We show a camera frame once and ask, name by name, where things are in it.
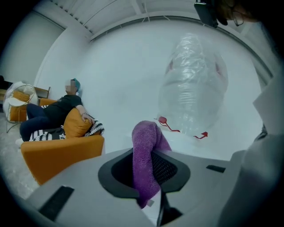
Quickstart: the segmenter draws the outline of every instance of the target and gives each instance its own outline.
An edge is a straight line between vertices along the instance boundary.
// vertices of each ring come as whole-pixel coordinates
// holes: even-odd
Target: orange pillow
[[[30,99],[28,94],[25,94],[21,91],[15,90],[13,92],[13,97],[19,99],[20,101],[27,102]],[[11,106],[10,110],[10,121],[26,121],[27,120],[27,105],[14,107]]]
[[[66,139],[82,137],[91,126],[92,124],[88,120],[83,122],[79,111],[76,108],[73,108],[67,115],[63,125]]]

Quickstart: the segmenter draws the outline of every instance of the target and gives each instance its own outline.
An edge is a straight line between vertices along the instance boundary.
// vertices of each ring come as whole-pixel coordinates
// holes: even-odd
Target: ceiling
[[[200,23],[194,3],[195,0],[43,0],[34,10],[64,28],[79,24],[94,39],[128,22],[157,16],[189,18]],[[266,80],[276,73],[279,60],[260,23],[237,27],[229,21],[228,26],[220,24],[218,29],[232,35],[255,55]]]

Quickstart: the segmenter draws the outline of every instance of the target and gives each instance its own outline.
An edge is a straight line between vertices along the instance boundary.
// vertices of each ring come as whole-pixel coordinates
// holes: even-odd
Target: dark blue pants
[[[20,126],[23,141],[29,141],[31,134],[36,130],[53,129],[54,125],[45,115],[43,108],[34,104],[27,105],[28,120]]]

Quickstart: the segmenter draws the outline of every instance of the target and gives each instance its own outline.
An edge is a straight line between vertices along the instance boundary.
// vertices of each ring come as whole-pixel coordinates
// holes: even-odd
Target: purple towel
[[[143,209],[149,199],[156,195],[160,186],[153,176],[151,152],[154,149],[171,151],[170,145],[155,122],[142,121],[132,131],[133,184]]]

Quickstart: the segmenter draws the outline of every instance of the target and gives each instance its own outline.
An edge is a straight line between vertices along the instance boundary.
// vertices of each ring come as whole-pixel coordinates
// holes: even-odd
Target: teal hair
[[[74,79],[72,79],[72,80],[75,81],[75,86],[76,86],[76,88],[77,88],[77,91],[79,91],[79,90],[80,90],[80,87],[81,87],[80,82],[79,82],[76,78],[74,78]]]

